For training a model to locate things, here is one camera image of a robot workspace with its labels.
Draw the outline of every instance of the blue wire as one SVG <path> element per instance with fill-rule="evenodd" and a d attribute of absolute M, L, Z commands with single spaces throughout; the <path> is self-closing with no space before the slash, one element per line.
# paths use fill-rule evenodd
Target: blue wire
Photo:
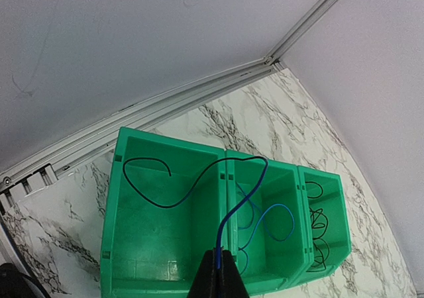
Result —
<path fill-rule="evenodd" d="M 244 195 L 244 196 L 246 196 L 246 193 L 243 191 L 243 189 L 242 189 L 242 187 L 236 182 L 236 186 L 240 189 L 240 191 L 239 191 L 239 193 L 241 194 L 241 195 Z M 272 238 L 273 240 L 275 240 L 276 242 L 283 242 L 283 241 L 285 241 L 285 240 L 287 240 L 289 237 L 291 237 L 292 236 L 292 234 L 293 234 L 293 232 L 294 232 L 294 228 L 295 228 L 295 221 L 294 221 L 294 217 L 293 217 L 293 213 L 285 206 L 285 205 L 283 205 L 283 204 L 281 204 L 281 205 L 279 205 L 279 204 L 276 204 L 276 206 L 283 206 L 285 209 L 287 209 L 287 211 L 289 212 L 289 214 L 291 215 L 291 220 L 292 220 L 292 223 L 293 223 L 293 227 L 292 227 L 292 229 L 291 229 L 291 231 L 290 231 L 290 233 L 283 239 L 283 240 L 279 240 L 279 239 L 277 239 L 276 237 L 274 237 L 274 235 L 272 235 L 272 233 L 268 230 L 268 226 L 267 226 L 267 224 L 266 224 L 266 221 L 265 221 L 265 214 L 272 208 L 272 207 L 274 207 L 274 206 L 272 206 L 272 207 L 269 207 L 266 211 L 265 211 L 265 213 L 263 213 L 262 214 L 262 210 L 260 209 L 260 207 L 258 206 L 258 205 L 256 205 L 252 200 L 248 200 L 248 202 L 250 203 L 250 206 L 252 207 L 252 210 L 253 210 L 253 208 L 256 208 L 258 211 L 259 211 L 259 213 L 261 213 L 261 217 L 260 217 L 260 219 L 259 219 L 259 221 L 256 223 L 256 227 L 255 227 L 255 229 L 254 229 L 254 232 L 253 232 L 253 234 L 251 235 L 251 237 L 250 237 L 250 239 L 249 239 L 249 241 L 247 242 L 247 244 L 245 245 L 245 246 L 243 246 L 242 248 L 239 248 L 238 250 L 240 250 L 240 251 L 242 251 L 243 253 L 244 253 L 244 255 L 246 256 L 246 265 L 244 266 L 244 268 L 243 268 L 243 271 L 241 271 L 240 272 L 240 275 L 242 275 L 246 270 L 247 270 L 247 267 L 248 267 L 248 264 L 249 264 L 249 255 L 247 254 L 247 252 L 244 250 L 249 244 L 250 244 L 250 242 L 251 242 L 251 240 L 253 239 L 253 236 L 254 236 L 254 234 L 256 233 L 256 229 L 258 228 L 258 226 L 259 226 L 259 224 L 260 224 L 260 221 L 263 219 L 264 220 L 264 226 L 265 226 L 265 230 L 266 230 L 266 232 L 268 233 L 268 236 L 270 237 L 270 238 Z M 252 224 L 253 224 L 253 220 L 254 220 L 254 211 L 252 212 L 252 220 L 251 220 L 251 222 L 249 223 L 249 225 L 247 226 L 247 227 L 242 227 L 242 228 L 238 228 L 239 230 L 245 230 L 245 229 L 248 229 L 248 228 L 250 228 L 251 226 L 252 226 Z"/>
<path fill-rule="evenodd" d="M 242 189 L 242 187 L 236 182 L 236 186 L 240 189 L 240 193 L 241 194 L 243 194 L 243 195 L 246 195 L 246 193 L 243 191 L 243 189 Z M 258 211 L 259 211 L 259 213 L 260 214 L 262 214 L 262 210 L 260 209 L 260 207 L 258 206 L 258 205 L 256 205 L 252 200 L 250 200 L 249 199 L 249 202 L 250 202 L 250 204 L 252 205 L 252 208 L 253 207 L 255 207 Z M 270 230 L 268 229 L 268 225 L 266 224 L 266 220 L 265 220 L 265 218 L 264 218 L 264 226 L 265 226 L 265 231 L 266 231 L 266 233 L 268 234 L 268 236 L 270 237 L 270 238 L 272 238 L 273 240 L 275 240 L 276 242 L 283 242 L 283 241 L 285 241 L 285 240 L 287 240 L 292 234 L 293 234 L 293 231 L 294 231 L 294 217 L 293 217 L 293 213 L 286 207 L 286 209 L 287 209 L 287 211 L 289 211 L 289 214 L 291 215 L 291 219 L 292 219 L 292 222 L 293 222 L 293 228 L 292 228 L 292 230 L 291 230 L 291 232 L 290 232 L 290 234 L 289 234 L 289 236 L 287 236 L 285 239 L 283 239 L 283 240 L 279 240 L 278 238 L 276 238 L 274 235 L 272 235 L 272 233 L 270 232 Z M 243 228 L 239 228 L 239 230 L 246 230 L 246 229 L 248 229 L 248 228 L 250 228 L 251 226 L 252 226 L 252 224 L 253 224 L 253 221 L 254 221 L 254 219 L 252 218 L 252 222 L 250 223 L 250 225 L 248 226 L 248 227 L 243 227 Z"/>
<path fill-rule="evenodd" d="M 240 275 L 242 275 L 246 270 L 247 270 L 247 266 L 249 265 L 249 255 L 246 253 L 245 250 L 242 250 L 241 248 L 239 248 L 238 250 L 241 250 L 244 255 L 246 255 L 246 265 L 243 268 L 243 271 L 241 271 Z"/>
<path fill-rule="evenodd" d="M 264 161 L 265 166 L 264 166 L 264 169 L 262 170 L 262 173 L 260 174 L 260 177 L 259 177 L 258 182 L 253 187 L 252 191 L 248 195 L 246 195 L 246 197 L 244 197 L 244 199 L 241 200 L 241 202 L 239 202 L 233 209 L 231 209 L 231 211 L 229 211 L 224 216 L 223 220 L 219 224 L 218 236 L 217 236 L 217 247 L 216 247 L 216 249 L 217 249 L 217 261 L 216 261 L 216 268 L 217 268 L 217 270 L 221 269 L 221 261 L 222 261 L 221 243 L 222 243 L 222 238 L 223 238 L 223 232 L 224 232 L 225 224 L 234 215 L 234 213 L 236 213 L 238 211 L 238 209 L 241 208 L 243 206 L 243 204 L 245 204 L 247 202 L 247 200 L 249 200 L 250 197 L 255 194 L 256 191 L 258 191 L 260 185 L 262 184 L 262 181 L 264 181 L 266 170 L 268 169 L 268 161 L 267 161 L 267 159 L 264 158 L 264 157 L 261 157 L 261 156 L 250 157 L 250 158 L 239 159 L 239 160 L 240 161 L 247 161 L 247 160 L 251 160 L 251 159 L 261 159 L 261 160 Z"/>
<path fill-rule="evenodd" d="M 168 171 L 168 175 L 171 177 L 172 173 L 171 173 L 171 169 L 170 167 L 167 165 L 167 163 L 164 160 L 158 159 L 158 158 L 151 158 L 151 157 L 137 157 L 137 158 L 131 158 L 128 159 L 127 161 L 124 162 L 123 164 L 123 175 L 125 177 L 125 179 L 127 180 L 128 184 L 146 201 L 148 201 L 150 204 L 154 205 L 155 207 L 160 207 L 161 209 L 172 209 L 174 207 L 177 207 L 178 205 L 180 205 L 181 203 L 183 203 L 185 200 L 187 200 L 189 198 L 189 196 L 194 192 L 194 189 L 196 187 L 196 185 L 199 183 L 200 179 L 203 177 L 203 175 L 207 172 L 207 170 L 209 170 L 212 166 L 214 166 L 215 164 L 218 164 L 219 162 L 222 161 L 227 161 L 227 160 L 235 160 L 235 161 L 248 161 L 248 160 L 253 160 L 253 159 L 262 159 L 262 160 L 266 160 L 264 157 L 260 157 L 260 156 L 253 156 L 253 157 L 247 157 L 247 158 L 237 158 L 237 157 L 226 157 L 226 158 L 221 158 L 218 160 L 215 160 L 214 162 L 211 162 L 205 169 L 203 169 L 203 171 L 198 175 L 197 179 L 194 181 L 193 185 L 191 186 L 190 190 L 186 193 L 186 195 L 184 195 L 184 197 L 182 199 L 180 199 L 177 203 L 171 204 L 171 205 L 161 205 L 158 204 L 156 202 L 154 202 L 153 200 L 149 199 L 147 196 L 145 196 L 139 189 L 137 189 L 137 187 L 135 186 L 135 184 L 130 180 L 128 174 L 127 174 L 127 170 L 126 170 L 126 166 L 129 162 L 133 162 L 133 161 L 140 161 L 140 160 L 150 160 L 150 161 L 156 161 L 156 162 L 160 162 L 161 164 L 163 164 L 167 171 Z"/>
<path fill-rule="evenodd" d="M 291 231 L 290 231 L 290 233 L 284 238 L 284 239 L 282 239 L 282 240 L 277 240 L 277 242 L 284 242 L 285 240 L 287 240 L 287 239 L 289 239 L 289 237 L 293 234 L 293 231 L 294 231 L 294 226 L 295 226 L 295 224 L 294 224 L 294 216 L 293 216 L 293 214 L 292 214 L 292 212 L 289 210 L 289 208 L 288 207 L 286 207 L 284 204 L 281 204 L 281 203 L 276 203 L 276 204 L 273 204 L 273 205 L 271 205 L 270 207 L 268 207 L 264 212 L 263 212 L 263 214 L 260 216 L 260 218 L 259 218 L 259 221 L 256 223 L 256 225 L 255 225 L 255 227 L 254 227 L 254 230 L 253 230 L 253 233 L 252 233 L 252 235 L 250 235 L 250 238 L 249 238 L 249 241 L 246 243 L 246 245 L 244 245 L 243 247 L 241 247 L 240 249 L 241 250 L 244 250 L 249 244 L 250 244 L 250 242 L 252 242 L 252 239 L 253 239 L 253 236 L 256 234 L 256 231 L 258 230 L 258 227 L 259 227 L 259 224 L 260 224 L 260 221 L 262 221 L 263 219 L 264 219 L 264 217 L 265 217 L 265 215 L 266 215 L 266 213 L 268 213 L 271 209 L 273 209 L 274 207 L 283 207 L 283 208 L 285 208 L 287 211 L 288 211 L 288 213 L 290 214 L 290 216 L 291 216 L 291 221 L 292 221 L 292 223 L 293 223 L 293 227 L 291 228 Z"/>

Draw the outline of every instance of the storage bin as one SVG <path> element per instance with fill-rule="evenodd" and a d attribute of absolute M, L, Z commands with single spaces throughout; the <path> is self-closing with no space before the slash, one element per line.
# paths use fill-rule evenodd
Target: storage bin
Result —
<path fill-rule="evenodd" d="M 247 158 L 249 155 L 231 150 L 227 157 Z M 262 160 L 227 161 L 227 197 L 232 209 L 245 193 L 255 186 L 264 168 Z M 248 266 L 242 279 L 250 295 L 270 293 L 291 287 L 310 267 L 313 261 L 311 230 L 306 191 L 301 189 L 297 167 L 292 164 L 269 161 L 268 171 L 260 189 L 252 196 L 252 202 L 261 212 L 275 203 L 287 206 L 293 214 L 295 228 L 292 235 L 283 242 L 272 239 L 260 223 L 251 243 L 246 247 Z M 238 270 L 246 266 L 246 255 L 239 250 L 249 240 L 255 224 L 260 218 L 259 211 L 246 203 L 229 221 L 229 242 Z M 265 216 L 266 226 L 274 237 L 282 240 L 292 230 L 292 218 L 283 207 L 275 207 Z"/>
<path fill-rule="evenodd" d="M 225 162 L 212 166 L 186 201 L 200 172 L 225 152 L 200 144 L 122 128 L 115 149 L 101 246 L 101 296 L 186 297 L 206 250 L 215 247 L 227 211 Z M 223 237 L 227 248 L 227 231 Z"/>
<path fill-rule="evenodd" d="M 298 170 L 302 191 L 306 191 L 308 196 L 308 207 L 310 211 L 315 211 L 315 214 L 311 213 L 312 224 L 313 218 L 316 218 L 315 228 L 311 229 L 315 258 L 294 285 L 331 275 L 352 249 L 340 176 L 302 166 Z M 322 256 L 325 264 L 320 264 Z"/>

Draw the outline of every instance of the black cable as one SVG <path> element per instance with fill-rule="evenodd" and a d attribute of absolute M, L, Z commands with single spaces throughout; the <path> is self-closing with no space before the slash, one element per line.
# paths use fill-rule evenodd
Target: black cable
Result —
<path fill-rule="evenodd" d="M 201 177 L 203 176 L 203 174 L 205 174 L 205 172 L 210 168 L 210 167 L 212 167 L 212 166 L 214 166 L 215 164 L 217 164 L 217 163 L 219 163 L 219 162 L 222 162 L 222 161 L 226 161 L 226 160 L 236 160 L 236 161 L 248 161 L 248 160 L 254 160 L 254 159 L 261 159 L 261 160 L 264 160 L 264 157 L 260 157 L 260 156 L 253 156 L 253 157 L 247 157 L 247 158 L 237 158 L 237 157 L 226 157 L 226 158 L 222 158 L 222 159 L 218 159 L 218 160 L 215 160 L 214 162 L 212 162 L 212 163 L 210 163 L 200 174 L 199 174 L 199 176 L 197 177 L 197 179 L 194 181 L 194 183 L 193 183 L 193 185 L 192 185 L 192 187 L 190 188 L 190 190 L 187 192 L 187 194 L 186 195 L 184 195 L 184 197 L 181 199 L 181 200 L 179 200 L 177 203 L 174 203 L 174 204 L 171 204 L 171 205 L 161 205 L 161 204 L 158 204 L 158 203 L 156 203 L 156 202 L 154 202 L 154 201 L 152 201 L 151 199 L 149 199 L 147 196 L 145 196 L 140 190 L 138 190 L 137 188 L 136 188 L 136 186 L 131 182 L 131 180 L 129 179 L 129 177 L 128 177 L 128 175 L 127 175 L 127 170 L 126 170 L 126 165 L 129 163 L 129 162 L 133 162 L 133 161 L 138 161 L 138 160 L 152 160 L 152 161 L 156 161 L 156 162 L 160 162 L 161 164 L 163 164 L 165 167 L 166 167 L 166 169 L 167 169 L 167 171 L 168 171 L 168 174 L 170 175 L 170 176 L 172 176 L 171 175 L 171 169 L 170 169 L 170 167 L 167 165 L 167 163 L 164 161 L 164 160 L 161 160 L 161 159 L 158 159 L 158 158 L 150 158 L 150 157 L 137 157 L 137 158 L 131 158 L 131 159 L 128 159 L 127 161 L 125 161 L 124 162 L 124 164 L 123 164 L 123 174 L 124 174 L 124 177 L 125 177 L 125 179 L 128 181 L 128 183 L 131 185 L 131 187 L 143 198 L 143 199 L 145 199 L 146 201 L 148 201 L 150 204 L 153 204 L 155 207 L 160 207 L 161 209 L 172 209 L 172 208 L 174 208 L 174 207 L 177 207 L 178 205 L 180 205 L 181 203 L 183 203 L 186 199 L 188 199 L 188 197 L 191 195 L 191 193 L 193 192 L 193 190 L 194 190 L 194 188 L 195 188 L 195 186 L 199 183 L 199 181 L 200 181 L 200 179 L 201 179 Z"/>
<path fill-rule="evenodd" d="M 305 184 L 315 184 L 315 185 L 318 185 L 318 186 L 319 186 L 319 188 L 321 189 L 321 193 L 320 193 L 318 196 L 316 196 L 316 197 L 310 197 L 310 196 L 308 196 L 308 197 L 307 197 L 308 199 L 318 199 L 318 198 L 320 198 L 320 197 L 322 197 L 322 196 L 323 196 L 323 194 L 324 194 L 324 189 L 323 189 L 323 187 L 321 186 L 321 184 L 319 184 L 319 183 L 317 183 L 317 182 L 314 182 L 314 181 L 306 181 L 306 182 L 305 182 Z"/>
<path fill-rule="evenodd" d="M 308 199 L 318 199 L 323 196 L 324 189 L 321 186 L 321 184 L 314 181 L 306 181 L 305 184 L 317 185 L 321 190 L 319 195 L 312 196 L 312 197 L 308 196 Z M 323 240 L 323 237 L 325 236 L 325 233 L 327 232 L 327 229 L 329 227 L 329 219 L 324 214 L 323 211 L 324 211 L 323 208 L 320 208 L 317 210 L 313 210 L 311 207 L 309 208 L 309 212 L 311 215 L 312 230 L 321 230 L 321 229 L 323 230 L 319 236 L 312 236 L 313 247 L 314 247 L 314 260 L 313 260 L 314 264 L 312 264 L 310 269 L 307 271 L 309 273 L 325 271 L 327 269 L 327 265 L 325 264 L 325 262 L 330 256 L 330 246 L 328 245 L 327 242 L 325 242 L 325 240 Z M 319 222 L 318 220 L 320 219 L 320 217 L 323 217 L 325 222 Z M 318 247 L 317 241 L 321 241 L 325 245 L 325 247 L 327 247 L 327 255 L 324 255 L 324 252 L 322 251 L 322 249 Z"/>
<path fill-rule="evenodd" d="M 25 273 L 21 273 L 21 272 L 18 272 L 16 270 L 9 270 L 9 269 L 2 270 L 0 273 L 11 273 L 15 277 L 18 277 L 18 276 L 23 277 L 23 278 L 29 280 L 35 287 L 37 287 L 38 290 L 43 294 L 43 296 L 45 298 L 51 298 L 50 295 L 48 294 L 47 290 L 45 290 L 45 288 L 43 286 L 41 286 L 41 284 L 40 284 L 39 281 L 37 281 L 36 279 L 32 278 L 31 276 L 28 276 Z"/>

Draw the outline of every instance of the white wall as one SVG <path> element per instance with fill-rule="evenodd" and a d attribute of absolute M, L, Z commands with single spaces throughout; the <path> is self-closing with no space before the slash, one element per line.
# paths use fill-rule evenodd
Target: white wall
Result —
<path fill-rule="evenodd" d="M 0 172 L 99 119 L 260 59 L 318 0 L 0 0 Z"/>
<path fill-rule="evenodd" d="M 424 0 L 340 0 L 284 62 L 344 137 L 424 291 Z"/>

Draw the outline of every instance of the white marble pattern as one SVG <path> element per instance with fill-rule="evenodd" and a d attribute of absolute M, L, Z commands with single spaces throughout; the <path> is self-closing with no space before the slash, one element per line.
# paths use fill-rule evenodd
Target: white marble pattern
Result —
<path fill-rule="evenodd" d="M 289 70 L 153 132 L 341 175 L 352 254 L 334 275 L 266 297 L 416 297 L 394 236 L 343 142 Z M 3 217 L 53 297 L 99 297 L 101 231 L 112 153 L 27 196 Z"/>

